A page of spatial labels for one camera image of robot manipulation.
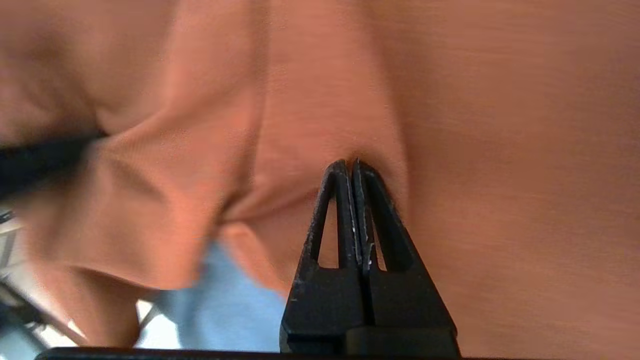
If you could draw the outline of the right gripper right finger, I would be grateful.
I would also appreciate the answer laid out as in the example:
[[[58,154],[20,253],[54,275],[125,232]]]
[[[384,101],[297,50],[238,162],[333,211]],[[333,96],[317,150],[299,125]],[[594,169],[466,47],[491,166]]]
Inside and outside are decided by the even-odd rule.
[[[375,357],[458,357],[457,328],[403,225],[380,173],[352,168],[364,325],[352,352]]]

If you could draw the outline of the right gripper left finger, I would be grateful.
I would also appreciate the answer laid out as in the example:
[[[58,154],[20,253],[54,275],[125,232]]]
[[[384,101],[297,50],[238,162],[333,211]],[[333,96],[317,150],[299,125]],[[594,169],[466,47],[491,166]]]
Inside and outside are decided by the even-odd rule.
[[[320,265],[330,202],[336,205],[338,266]],[[348,333],[365,323],[356,254],[354,199],[344,160],[324,172],[279,329],[279,350],[299,356],[347,356]]]

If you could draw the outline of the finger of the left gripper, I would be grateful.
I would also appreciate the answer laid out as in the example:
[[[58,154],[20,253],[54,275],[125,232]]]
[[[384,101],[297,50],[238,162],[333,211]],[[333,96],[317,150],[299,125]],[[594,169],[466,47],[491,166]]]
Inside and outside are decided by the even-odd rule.
[[[106,134],[100,132],[3,146],[0,150],[0,196],[12,198],[50,178],[71,173],[92,146],[105,137]]]

